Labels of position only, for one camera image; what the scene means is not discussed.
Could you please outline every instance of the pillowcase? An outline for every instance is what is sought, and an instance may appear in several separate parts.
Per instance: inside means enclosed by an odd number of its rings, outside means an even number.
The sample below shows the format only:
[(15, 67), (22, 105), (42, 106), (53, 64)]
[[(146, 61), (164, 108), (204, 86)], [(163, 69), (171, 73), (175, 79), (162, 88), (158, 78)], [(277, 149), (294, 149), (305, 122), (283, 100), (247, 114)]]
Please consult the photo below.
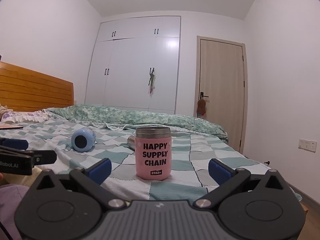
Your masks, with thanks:
[(44, 122), (49, 119), (49, 114), (42, 111), (36, 112), (7, 112), (2, 116), (2, 123), (15, 122)]

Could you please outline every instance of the green floral blanket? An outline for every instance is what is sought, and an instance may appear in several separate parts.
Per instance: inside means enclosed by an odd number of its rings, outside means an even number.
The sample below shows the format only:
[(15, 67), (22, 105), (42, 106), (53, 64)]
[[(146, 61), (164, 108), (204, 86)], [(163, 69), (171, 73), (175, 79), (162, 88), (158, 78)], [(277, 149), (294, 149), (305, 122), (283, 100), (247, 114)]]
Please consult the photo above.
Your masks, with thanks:
[(88, 105), (48, 108), (46, 110), (70, 121), (77, 121), (84, 125), (94, 125), (99, 128), (108, 127), (111, 130), (118, 130), (119, 128), (135, 129), (150, 124), (165, 125), (179, 127), (181, 128), (181, 131), (193, 131), (195, 134), (211, 134), (217, 136), (223, 142), (228, 142), (228, 135), (220, 125), (191, 116), (132, 110), (127, 111), (107, 106)]

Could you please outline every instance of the wall socket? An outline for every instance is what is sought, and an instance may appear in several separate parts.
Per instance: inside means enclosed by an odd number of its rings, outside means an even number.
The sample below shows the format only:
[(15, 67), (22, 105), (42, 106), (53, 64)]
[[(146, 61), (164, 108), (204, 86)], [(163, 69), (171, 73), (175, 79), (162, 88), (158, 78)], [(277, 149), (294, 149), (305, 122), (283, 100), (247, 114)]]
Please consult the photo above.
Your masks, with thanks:
[(299, 139), (299, 149), (305, 149), (311, 152), (316, 152), (317, 142)]

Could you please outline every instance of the black handle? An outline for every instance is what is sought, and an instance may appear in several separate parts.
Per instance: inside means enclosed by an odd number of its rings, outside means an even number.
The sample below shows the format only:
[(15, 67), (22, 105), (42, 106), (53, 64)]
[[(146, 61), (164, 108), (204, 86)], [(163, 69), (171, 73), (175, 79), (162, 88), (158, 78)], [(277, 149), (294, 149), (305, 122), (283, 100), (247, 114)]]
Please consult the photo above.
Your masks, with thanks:
[(200, 99), (203, 99), (204, 97), (205, 97), (205, 98), (208, 98), (208, 96), (204, 96), (204, 95), (203, 95), (203, 92), (200, 92)]

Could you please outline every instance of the purple fabric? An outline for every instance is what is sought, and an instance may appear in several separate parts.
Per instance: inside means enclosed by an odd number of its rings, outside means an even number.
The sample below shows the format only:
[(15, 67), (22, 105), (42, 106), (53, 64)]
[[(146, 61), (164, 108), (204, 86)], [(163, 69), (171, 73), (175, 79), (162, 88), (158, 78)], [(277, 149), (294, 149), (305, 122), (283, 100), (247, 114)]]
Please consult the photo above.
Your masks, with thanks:
[[(7, 229), (13, 240), (21, 240), (21, 236), (14, 224), (14, 212), (21, 199), (28, 191), (28, 187), (8, 184), (0, 187), (0, 221)], [(0, 230), (0, 239), (7, 239)]]
[(2, 118), (8, 118), (10, 115), (8, 113), (5, 113)]

